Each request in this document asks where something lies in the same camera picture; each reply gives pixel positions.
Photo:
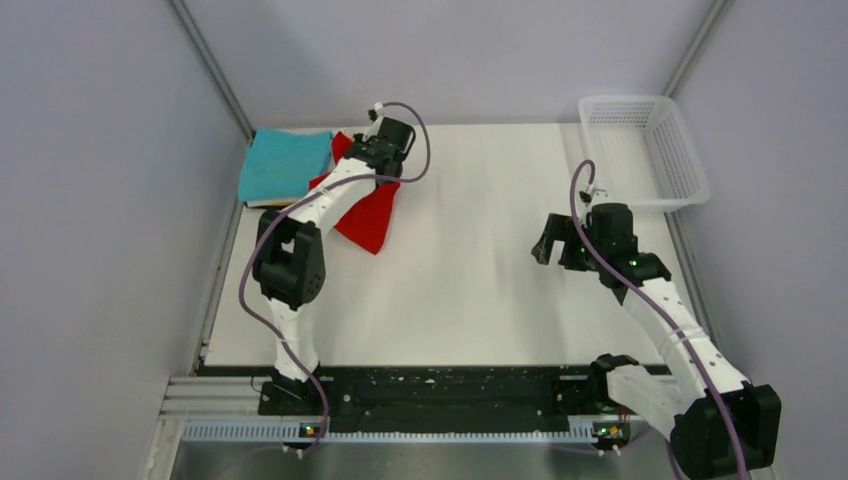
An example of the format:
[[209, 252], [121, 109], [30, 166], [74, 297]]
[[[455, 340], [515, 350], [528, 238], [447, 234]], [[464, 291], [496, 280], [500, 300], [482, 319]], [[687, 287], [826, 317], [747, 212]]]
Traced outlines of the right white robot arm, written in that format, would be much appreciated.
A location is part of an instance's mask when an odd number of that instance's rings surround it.
[[582, 192], [571, 214], [551, 213], [531, 249], [549, 263], [593, 272], [654, 345], [675, 380], [669, 386], [628, 355], [604, 354], [591, 365], [589, 404], [619, 405], [641, 416], [667, 441], [690, 479], [716, 479], [769, 468], [776, 456], [782, 402], [734, 367], [684, 304], [670, 270], [639, 247], [634, 214], [603, 190]]

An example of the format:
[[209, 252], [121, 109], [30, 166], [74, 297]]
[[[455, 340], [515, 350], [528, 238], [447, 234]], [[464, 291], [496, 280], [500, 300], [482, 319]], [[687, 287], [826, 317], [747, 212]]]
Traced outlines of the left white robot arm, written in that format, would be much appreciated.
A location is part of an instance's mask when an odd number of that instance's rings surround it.
[[306, 310], [327, 279], [323, 241], [363, 200], [387, 186], [401, 185], [404, 163], [425, 125], [392, 118], [391, 102], [368, 112], [370, 126], [327, 176], [294, 204], [264, 214], [258, 238], [240, 279], [238, 300], [244, 311], [276, 339], [272, 387], [297, 413], [317, 406], [329, 413], [325, 388], [315, 374], [320, 361]]

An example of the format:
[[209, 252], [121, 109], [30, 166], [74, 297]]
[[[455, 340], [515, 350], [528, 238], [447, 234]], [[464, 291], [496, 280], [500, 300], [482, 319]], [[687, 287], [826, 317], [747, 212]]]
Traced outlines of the red t-shirt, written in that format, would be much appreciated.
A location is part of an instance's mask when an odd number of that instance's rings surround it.
[[399, 189], [398, 183], [379, 186], [357, 202], [334, 229], [361, 249], [377, 255], [385, 244]]

